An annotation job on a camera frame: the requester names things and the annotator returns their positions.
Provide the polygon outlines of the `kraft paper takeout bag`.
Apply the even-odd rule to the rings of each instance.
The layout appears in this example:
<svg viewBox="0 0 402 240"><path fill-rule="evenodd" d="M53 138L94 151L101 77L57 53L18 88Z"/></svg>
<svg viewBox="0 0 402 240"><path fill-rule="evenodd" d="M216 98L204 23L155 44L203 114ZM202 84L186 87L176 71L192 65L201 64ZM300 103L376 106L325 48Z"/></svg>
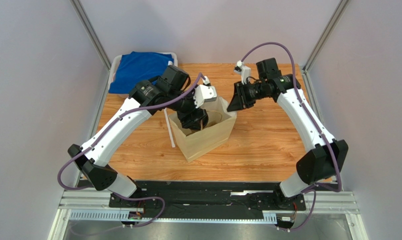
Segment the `kraft paper takeout bag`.
<svg viewBox="0 0 402 240"><path fill-rule="evenodd" d="M205 103L202 108L206 110L208 123L199 131L183 128L176 113L168 115L174 142L187 162L200 158L228 141L237 120L235 111L227 111L228 105L221 96Z"/></svg>

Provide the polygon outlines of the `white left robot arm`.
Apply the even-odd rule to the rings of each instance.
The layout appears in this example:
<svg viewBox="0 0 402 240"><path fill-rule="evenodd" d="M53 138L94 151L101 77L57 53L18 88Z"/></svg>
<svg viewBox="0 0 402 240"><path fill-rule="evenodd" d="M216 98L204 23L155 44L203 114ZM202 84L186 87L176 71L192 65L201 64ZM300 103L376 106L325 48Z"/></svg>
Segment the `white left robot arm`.
<svg viewBox="0 0 402 240"><path fill-rule="evenodd" d="M88 187L130 197L137 190L135 182L109 165L123 142L143 122L164 109L175 111L183 128L199 131L209 121L202 105L216 98L216 89L208 77L199 73L191 82L187 72L169 65L162 75L138 82L117 113L95 136L82 145L72 144L67 150L69 162L75 163L86 177Z"/></svg>

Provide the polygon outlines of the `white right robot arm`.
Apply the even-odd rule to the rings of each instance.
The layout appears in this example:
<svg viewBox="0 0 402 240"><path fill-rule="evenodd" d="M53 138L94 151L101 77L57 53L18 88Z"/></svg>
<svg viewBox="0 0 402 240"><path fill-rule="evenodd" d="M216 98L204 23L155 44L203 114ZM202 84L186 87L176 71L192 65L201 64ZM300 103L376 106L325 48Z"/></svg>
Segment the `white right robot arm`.
<svg viewBox="0 0 402 240"><path fill-rule="evenodd" d="M296 163L296 172L279 184L278 192L291 198L324 179L339 179L349 150L346 141L337 140L320 122L294 73L283 75L275 58L257 62L256 67L259 78L250 82L251 68L241 60L236 63L234 71L241 81L234 83L227 111L245 110L258 100L272 98L290 118L306 153Z"/></svg>

